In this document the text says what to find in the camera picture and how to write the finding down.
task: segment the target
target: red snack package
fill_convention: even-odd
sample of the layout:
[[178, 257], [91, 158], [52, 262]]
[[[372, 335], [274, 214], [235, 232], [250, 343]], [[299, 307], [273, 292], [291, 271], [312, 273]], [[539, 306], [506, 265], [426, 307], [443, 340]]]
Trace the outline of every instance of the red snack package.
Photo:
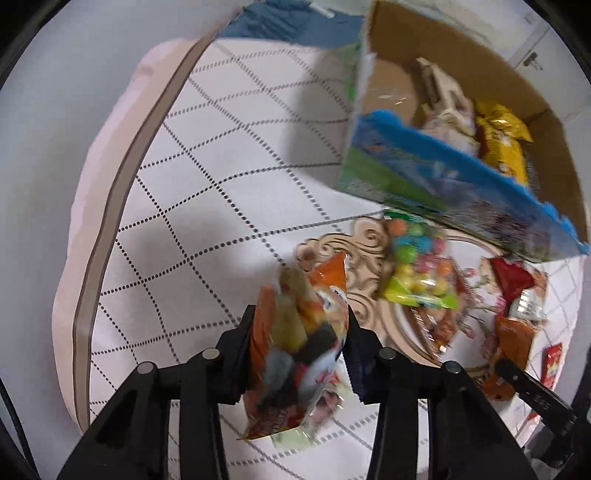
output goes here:
[[[546, 347], [544, 349], [544, 369], [542, 371], [542, 378], [540, 383], [546, 388], [552, 389], [558, 374], [558, 365], [560, 364], [560, 357], [562, 356], [562, 343], [557, 343]], [[532, 410], [528, 420], [534, 419], [538, 416], [536, 412]]]
[[491, 258], [489, 262], [507, 305], [526, 288], [535, 286], [534, 277], [519, 262], [510, 263], [502, 257]]

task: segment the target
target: yellow snack bag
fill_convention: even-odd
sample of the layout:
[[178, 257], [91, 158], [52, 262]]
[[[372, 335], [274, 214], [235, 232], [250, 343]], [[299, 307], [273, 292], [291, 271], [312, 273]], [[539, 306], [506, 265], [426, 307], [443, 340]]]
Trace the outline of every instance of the yellow snack bag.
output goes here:
[[503, 105], [477, 100], [475, 107], [480, 159], [527, 187], [527, 169], [519, 140], [533, 142], [529, 130]]

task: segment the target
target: open cardboard box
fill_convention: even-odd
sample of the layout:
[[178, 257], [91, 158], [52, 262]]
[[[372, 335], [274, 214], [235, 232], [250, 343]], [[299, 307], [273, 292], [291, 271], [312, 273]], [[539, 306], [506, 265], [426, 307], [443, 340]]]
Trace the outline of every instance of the open cardboard box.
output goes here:
[[[361, 60], [359, 70], [372, 71], [358, 80], [359, 115], [339, 189], [413, 210], [534, 261], [588, 253], [583, 196], [562, 125], [524, 78], [454, 28], [397, 4], [374, 3], [365, 37], [374, 59]], [[419, 57], [454, 77], [467, 97], [495, 100], [525, 121], [534, 139], [525, 149], [540, 179], [539, 202], [478, 159], [412, 127], [425, 101], [412, 67]], [[414, 76], [412, 85], [403, 70]], [[397, 74], [399, 93], [404, 96], [413, 87], [417, 97], [408, 102], [404, 122], [390, 112], [374, 111], [387, 103], [371, 95], [371, 86], [389, 85]]]

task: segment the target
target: snack bag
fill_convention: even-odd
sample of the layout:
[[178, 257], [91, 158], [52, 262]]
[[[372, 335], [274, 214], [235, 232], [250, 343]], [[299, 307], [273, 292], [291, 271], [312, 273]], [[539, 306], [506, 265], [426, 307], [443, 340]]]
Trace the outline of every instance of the snack bag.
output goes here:
[[521, 260], [496, 257], [489, 259], [489, 263], [505, 299], [506, 316], [527, 320], [535, 328], [541, 329], [546, 322], [546, 274]]
[[[542, 378], [540, 383], [552, 390], [556, 375], [558, 375], [558, 366], [560, 365], [560, 357], [562, 356], [562, 343], [548, 346], [544, 348], [544, 370], [542, 371]], [[532, 411], [527, 417], [528, 420], [534, 419], [538, 416], [535, 411]]]
[[481, 385], [487, 397], [505, 401], [515, 395], [513, 387], [496, 374], [495, 364], [501, 358], [508, 358], [519, 369], [525, 370], [536, 332], [537, 330], [528, 321], [497, 315], [495, 333], [499, 346], [491, 359], [490, 376]]
[[300, 425], [335, 371], [349, 326], [344, 252], [308, 274], [285, 269], [279, 293], [263, 287], [250, 341], [252, 388], [243, 439]]
[[343, 408], [345, 397], [353, 392], [344, 382], [337, 370], [332, 374], [318, 402], [305, 416], [300, 426], [271, 436], [273, 445], [278, 450], [304, 449], [314, 445], [319, 430]]
[[431, 358], [441, 360], [447, 346], [459, 331], [458, 322], [475, 305], [472, 289], [464, 277], [454, 269], [455, 290], [458, 307], [456, 309], [431, 309], [425, 307], [406, 307], [407, 318], [414, 321], [413, 328]]
[[386, 210], [394, 274], [384, 297], [410, 307], [456, 309], [454, 263], [445, 254], [444, 232], [416, 215]]
[[477, 100], [475, 106], [480, 159], [527, 187], [527, 167], [518, 140], [533, 142], [529, 130], [503, 105]]

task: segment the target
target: food packaging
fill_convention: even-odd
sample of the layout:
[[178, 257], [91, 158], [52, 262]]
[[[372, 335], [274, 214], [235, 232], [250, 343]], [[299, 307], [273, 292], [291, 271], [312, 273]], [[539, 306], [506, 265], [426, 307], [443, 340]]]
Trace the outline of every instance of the food packaging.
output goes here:
[[[562, 356], [562, 343], [548, 346], [544, 348], [543, 358], [544, 366], [540, 383], [546, 388], [554, 388], [556, 375], [558, 375], [558, 366], [560, 365], [560, 357]], [[538, 414], [534, 411], [527, 417], [528, 420], [534, 419]]]
[[406, 307], [407, 318], [429, 356], [436, 361], [459, 331], [458, 322], [475, 305], [472, 289], [465, 282], [458, 268], [454, 269], [458, 307], [456, 309], [431, 309]]
[[535, 286], [533, 275], [520, 262], [510, 262], [503, 257], [495, 257], [490, 258], [489, 263], [508, 306], [525, 289]]
[[453, 125], [462, 134], [473, 137], [476, 134], [474, 107], [460, 84], [435, 63], [424, 58], [417, 61], [435, 116]]
[[527, 187], [527, 166], [519, 140], [533, 140], [525, 124], [507, 107], [494, 102], [477, 100], [476, 113], [480, 159]]
[[345, 398], [352, 394], [352, 390], [343, 380], [343, 375], [346, 375], [344, 363], [337, 364], [337, 370], [330, 377], [316, 405], [306, 414], [300, 426], [271, 436], [275, 448], [290, 450], [314, 445], [319, 430], [343, 408]]
[[461, 133], [454, 125], [440, 116], [427, 114], [427, 118], [428, 120], [421, 128], [421, 132], [441, 140], [466, 155], [470, 155], [471, 157], [478, 156], [480, 144], [474, 138]]
[[492, 356], [489, 376], [480, 386], [487, 397], [505, 401], [515, 395], [513, 387], [495, 372], [495, 364], [501, 358], [508, 358], [520, 370], [525, 370], [536, 332], [537, 330], [526, 320], [497, 315], [495, 333], [499, 346]]
[[300, 425], [335, 371], [349, 326], [344, 252], [309, 273], [285, 269], [280, 292], [263, 287], [250, 341], [244, 439]]
[[504, 313], [511, 318], [527, 320], [536, 329], [541, 329], [546, 322], [546, 274], [521, 260], [496, 257], [489, 262], [505, 300]]
[[446, 255], [443, 230], [416, 215], [384, 212], [390, 237], [384, 297], [410, 307], [458, 307], [453, 260]]

